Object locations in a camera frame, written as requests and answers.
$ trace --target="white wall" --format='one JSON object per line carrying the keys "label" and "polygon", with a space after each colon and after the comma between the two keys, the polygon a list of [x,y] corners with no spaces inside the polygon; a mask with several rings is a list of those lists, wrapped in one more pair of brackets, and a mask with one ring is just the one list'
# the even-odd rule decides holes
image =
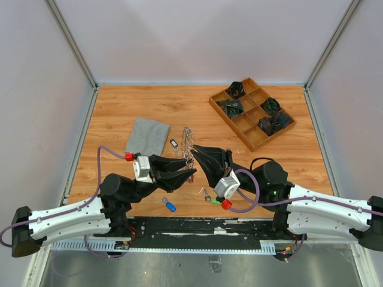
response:
{"label": "white wall", "polygon": [[56,0],[96,80],[305,83],[351,0]]}
{"label": "white wall", "polygon": [[[364,1],[311,88],[344,197],[383,197],[383,2]],[[383,284],[383,253],[371,252]]]}
{"label": "white wall", "polygon": [[[91,95],[44,1],[1,2],[0,230],[20,206],[57,206]],[[21,286],[29,260],[0,246],[0,285]]]}

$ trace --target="small key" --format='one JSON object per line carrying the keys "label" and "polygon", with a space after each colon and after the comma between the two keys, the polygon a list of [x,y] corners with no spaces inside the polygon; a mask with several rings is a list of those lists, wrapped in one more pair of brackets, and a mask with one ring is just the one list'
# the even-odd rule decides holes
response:
{"label": "small key", "polygon": [[206,190],[206,188],[204,188],[203,191],[205,192],[205,200],[206,201],[210,201],[211,200],[211,196],[208,194],[208,191]]}
{"label": "small key", "polygon": [[173,150],[174,150],[174,154],[175,154],[175,158],[178,158],[178,144],[175,140],[171,139],[170,140],[170,143],[172,144],[173,146]]}
{"label": "small key", "polygon": [[156,202],[161,202],[161,203],[167,203],[168,202],[168,199],[166,197],[164,197],[163,199],[161,200],[158,200]]}

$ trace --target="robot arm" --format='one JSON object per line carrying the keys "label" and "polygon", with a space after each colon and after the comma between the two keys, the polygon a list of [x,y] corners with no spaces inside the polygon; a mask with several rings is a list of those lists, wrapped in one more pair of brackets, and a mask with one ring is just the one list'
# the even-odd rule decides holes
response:
{"label": "robot arm", "polygon": [[172,193],[196,171],[179,170],[187,164],[183,159],[139,154],[132,155],[130,160],[134,159],[136,179],[109,174],[100,184],[100,194],[94,198],[49,210],[18,208],[12,223],[32,222],[12,229],[12,256],[27,256],[42,246],[76,236],[127,237],[130,234],[126,212],[131,210],[132,203],[140,202],[158,188]]}
{"label": "robot arm", "polygon": [[[383,217],[376,214],[383,211],[382,198],[350,200],[316,193],[287,181],[287,172],[270,158],[267,163],[248,170],[233,162],[229,149],[194,145],[193,155],[225,209],[231,207],[230,198],[238,188],[256,193],[252,179],[244,173],[236,173],[240,169],[246,170],[258,182],[258,204],[275,212],[273,228],[289,235],[309,233],[346,237],[358,240],[366,248],[383,251]],[[253,202],[244,194],[242,196]]]}

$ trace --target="wooden floor board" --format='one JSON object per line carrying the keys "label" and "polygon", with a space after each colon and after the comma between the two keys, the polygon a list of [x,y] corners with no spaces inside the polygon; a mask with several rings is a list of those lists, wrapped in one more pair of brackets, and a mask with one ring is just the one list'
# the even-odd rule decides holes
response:
{"label": "wooden floor board", "polygon": [[[222,86],[130,86],[101,87],[90,121],[85,143],[78,163],[69,202],[83,200],[95,191],[97,183],[96,150],[106,145],[123,154],[126,142],[133,129],[136,117],[144,117],[171,125],[169,139],[181,142],[185,126],[194,132],[194,142],[202,146],[230,148],[233,160],[248,167],[255,157],[272,157],[289,174],[289,181],[321,193],[332,194],[321,152],[312,126],[301,87],[273,87],[264,89],[283,106],[297,121],[296,126],[255,152],[239,140],[208,103],[208,98],[222,90]],[[174,157],[167,141],[164,157]],[[199,167],[194,183],[185,183],[179,190],[166,194],[157,190],[133,204],[128,213],[135,216],[223,216],[223,217],[270,217],[273,213],[260,207],[249,213],[232,213],[219,205],[207,203],[202,187],[208,187],[206,177]],[[114,158],[102,152],[102,178],[109,173],[118,173],[134,178],[132,163]],[[156,200],[167,197],[177,208],[171,213]],[[235,195],[235,208],[245,208],[246,201]]]}

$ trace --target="keychain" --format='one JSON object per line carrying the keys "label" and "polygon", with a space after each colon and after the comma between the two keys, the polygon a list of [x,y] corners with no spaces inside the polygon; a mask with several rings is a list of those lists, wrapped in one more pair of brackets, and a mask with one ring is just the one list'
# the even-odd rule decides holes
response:
{"label": "keychain", "polygon": [[161,203],[164,203],[166,205],[166,207],[171,211],[171,212],[175,212],[175,206],[171,203],[171,202],[168,202],[168,199],[166,197],[164,197],[163,199],[161,200],[158,200],[156,202],[161,202]]}
{"label": "keychain", "polygon": [[170,143],[172,144],[173,146],[173,150],[174,150],[174,154],[175,154],[175,158],[178,158],[178,144],[175,140],[171,139],[170,140]]}

